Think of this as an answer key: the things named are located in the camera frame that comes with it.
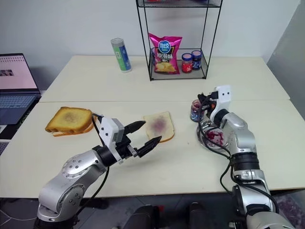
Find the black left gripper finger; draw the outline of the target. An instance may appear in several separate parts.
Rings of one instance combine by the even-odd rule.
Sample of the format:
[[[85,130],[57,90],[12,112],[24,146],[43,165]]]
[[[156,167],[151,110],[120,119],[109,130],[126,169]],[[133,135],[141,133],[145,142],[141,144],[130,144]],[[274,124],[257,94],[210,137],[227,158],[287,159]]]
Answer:
[[[128,134],[134,133],[135,131],[139,130],[146,122],[144,120],[141,121],[135,121],[131,124],[128,124],[124,127],[124,136],[127,136]]]
[[[159,144],[161,138],[162,138],[162,136],[158,136],[158,137],[152,138],[151,140],[146,142],[143,147],[136,150],[137,156],[143,157],[144,155],[148,154]]]

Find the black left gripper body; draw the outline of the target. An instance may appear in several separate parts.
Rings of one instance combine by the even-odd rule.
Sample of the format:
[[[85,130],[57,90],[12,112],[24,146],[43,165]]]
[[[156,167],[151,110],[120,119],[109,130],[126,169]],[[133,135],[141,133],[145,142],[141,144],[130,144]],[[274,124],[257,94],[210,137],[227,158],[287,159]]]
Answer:
[[[120,142],[116,142],[116,151],[118,152],[120,159],[118,163],[122,163],[124,159],[128,159],[129,157],[137,157],[138,152],[136,148],[131,146],[131,140],[127,135],[123,135]]]

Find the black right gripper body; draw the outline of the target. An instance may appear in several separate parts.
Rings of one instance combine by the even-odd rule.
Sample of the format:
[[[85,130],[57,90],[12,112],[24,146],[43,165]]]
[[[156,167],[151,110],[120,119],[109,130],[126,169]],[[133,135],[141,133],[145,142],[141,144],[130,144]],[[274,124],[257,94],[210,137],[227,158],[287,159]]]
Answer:
[[[209,95],[207,95],[207,103],[210,104],[210,113],[215,109],[216,107],[216,100],[218,99],[218,92],[212,92]]]

